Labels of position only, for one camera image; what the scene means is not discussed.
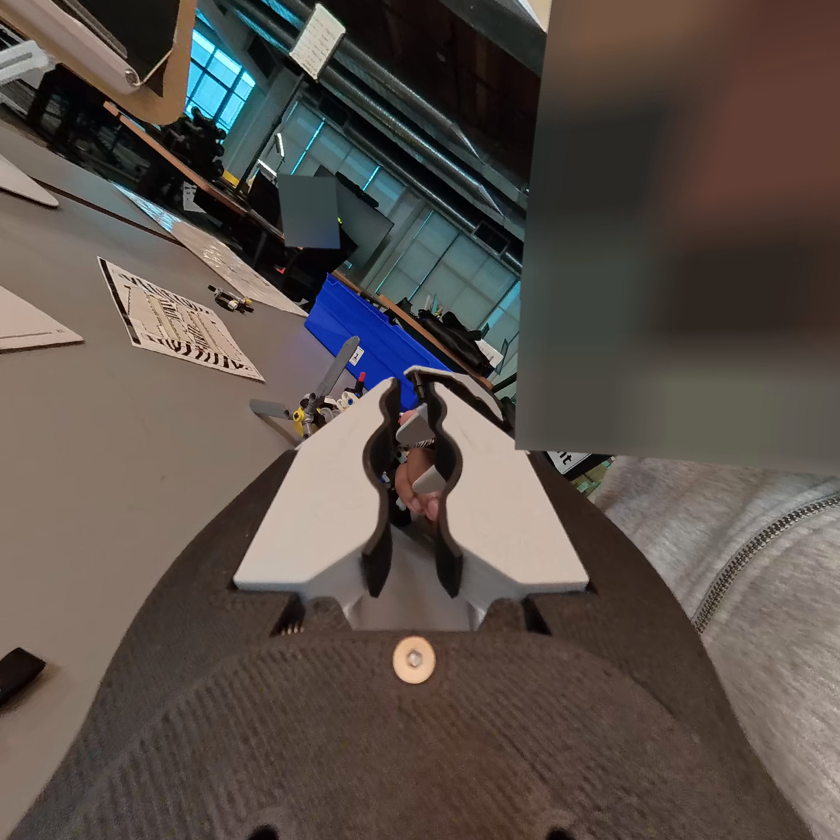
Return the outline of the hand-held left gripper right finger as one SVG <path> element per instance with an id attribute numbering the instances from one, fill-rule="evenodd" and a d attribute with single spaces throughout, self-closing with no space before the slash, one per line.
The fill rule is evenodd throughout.
<path id="1" fill-rule="evenodd" d="M 437 577 L 470 628 L 498 600 L 584 592 L 590 576 L 530 457 L 449 383 L 423 392 L 436 447 L 420 494 L 439 493 Z"/>

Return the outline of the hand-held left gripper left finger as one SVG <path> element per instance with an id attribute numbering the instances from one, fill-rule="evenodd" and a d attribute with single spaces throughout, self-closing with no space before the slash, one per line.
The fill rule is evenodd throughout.
<path id="1" fill-rule="evenodd" d="M 384 380 L 300 444 L 233 577 L 244 592 L 332 598 L 353 627 L 392 567 L 388 475 L 401 386 Z"/>

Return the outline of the lego helicopter model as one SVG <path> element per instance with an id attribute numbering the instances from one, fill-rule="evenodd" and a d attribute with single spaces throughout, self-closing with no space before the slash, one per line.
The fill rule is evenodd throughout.
<path id="1" fill-rule="evenodd" d="M 307 439 L 356 405 L 365 394 L 366 373 L 361 372 L 352 386 L 345 387 L 339 397 L 331 396 L 347 363 L 359 361 L 361 356 L 360 338 L 353 336 L 343 344 L 316 390 L 302 397 L 299 407 L 291 410 L 283 403 L 252 399 L 250 410 L 258 417 L 292 422 L 296 434 Z M 388 454 L 387 467 L 382 471 L 380 480 L 388 492 L 390 522 L 404 529 L 411 524 L 412 514 L 405 502 L 398 499 L 395 478 L 397 468 L 405 461 L 405 449 L 393 441 L 385 451 Z"/>

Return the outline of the white instruction booklet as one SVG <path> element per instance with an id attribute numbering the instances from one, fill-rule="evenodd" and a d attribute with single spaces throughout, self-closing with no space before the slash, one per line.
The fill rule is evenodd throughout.
<path id="1" fill-rule="evenodd" d="M 78 345 L 84 341 L 78 333 L 1 287 L 2 354 Z"/>

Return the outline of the person's right hand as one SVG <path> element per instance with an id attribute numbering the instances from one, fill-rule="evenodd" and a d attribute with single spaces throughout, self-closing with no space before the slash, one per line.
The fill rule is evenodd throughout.
<path id="1" fill-rule="evenodd" d="M 437 526 L 443 480 L 438 477 L 432 489 L 424 484 L 425 492 L 415 490 L 414 485 L 430 469 L 436 470 L 435 459 L 435 438 L 427 437 L 406 450 L 405 460 L 395 471 L 395 492 L 404 508 L 415 518 L 424 518 L 433 528 Z"/>

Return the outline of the blue plastic bin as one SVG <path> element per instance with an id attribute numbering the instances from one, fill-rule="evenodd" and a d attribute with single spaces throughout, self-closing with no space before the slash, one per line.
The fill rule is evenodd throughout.
<path id="1" fill-rule="evenodd" d="M 365 374 L 371 390 L 386 379 L 401 386 L 401 408 L 414 409 L 417 396 L 405 370 L 423 366 L 466 374 L 486 388 L 489 366 L 480 360 L 476 343 L 448 331 L 439 322 L 422 322 L 404 310 L 380 309 L 341 279 L 328 274 L 305 321 L 306 329 L 332 354 L 357 337 L 359 347 L 346 369 Z"/>

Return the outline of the black background monitor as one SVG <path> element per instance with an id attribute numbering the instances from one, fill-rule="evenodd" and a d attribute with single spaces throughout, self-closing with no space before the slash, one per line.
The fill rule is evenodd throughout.
<path id="1" fill-rule="evenodd" d="M 349 251 L 352 267 L 368 263 L 385 238 L 393 222 L 379 210 L 378 202 L 347 176 L 335 174 L 339 220 L 355 248 Z"/>

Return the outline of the zebra striped sticker sheet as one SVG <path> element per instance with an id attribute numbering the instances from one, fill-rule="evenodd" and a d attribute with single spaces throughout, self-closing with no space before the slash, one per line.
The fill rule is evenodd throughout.
<path id="1" fill-rule="evenodd" d="M 134 347 L 265 383 L 214 311 L 102 257 L 97 262 Z"/>

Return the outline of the person's grey zip hoodie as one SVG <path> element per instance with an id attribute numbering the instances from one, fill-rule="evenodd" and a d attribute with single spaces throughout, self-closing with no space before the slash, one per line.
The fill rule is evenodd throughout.
<path id="1" fill-rule="evenodd" d="M 814 838 L 838 838 L 839 478 L 617 456 L 591 500 L 675 594 Z"/>

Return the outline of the glossy white sheet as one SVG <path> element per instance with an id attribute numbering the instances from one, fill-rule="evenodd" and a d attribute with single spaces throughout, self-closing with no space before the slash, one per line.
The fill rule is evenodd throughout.
<path id="1" fill-rule="evenodd" d="M 266 279 L 246 265 L 229 247 L 201 228 L 142 198 L 126 187 L 112 182 L 146 216 L 155 221 L 176 241 L 199 258 L 215 275 L 235 289 L 240 297 L 265 304 L 280 311 L 308 317 L 297 303 L 272 286 Z"/>

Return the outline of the black rectangular object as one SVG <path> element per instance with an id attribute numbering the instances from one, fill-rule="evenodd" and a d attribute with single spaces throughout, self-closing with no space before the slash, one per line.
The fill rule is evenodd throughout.
<path id="1" fill-rule="evenodd" d="M 1 657 L 1 707 L 30 686 L 44 671 L 46 662 L 22 647 Z"/>

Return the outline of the white sign on pole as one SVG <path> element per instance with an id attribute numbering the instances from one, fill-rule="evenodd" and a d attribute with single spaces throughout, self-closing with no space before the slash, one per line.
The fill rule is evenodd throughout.
<path id="1" fill-rule="evenodd" d="M 325 6 L 316 3 L 288 58 L 307 77 L 318 82 L 346 32 L 346 27 Z"/>

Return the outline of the black computer monitor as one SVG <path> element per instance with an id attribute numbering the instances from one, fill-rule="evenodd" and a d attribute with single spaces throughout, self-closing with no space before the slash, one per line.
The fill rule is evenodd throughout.
<path id="1" fill-rule="evenodd" d="M 138 121 L 182 116 L 197 1 L 2 1 L 2 23 Z"/>

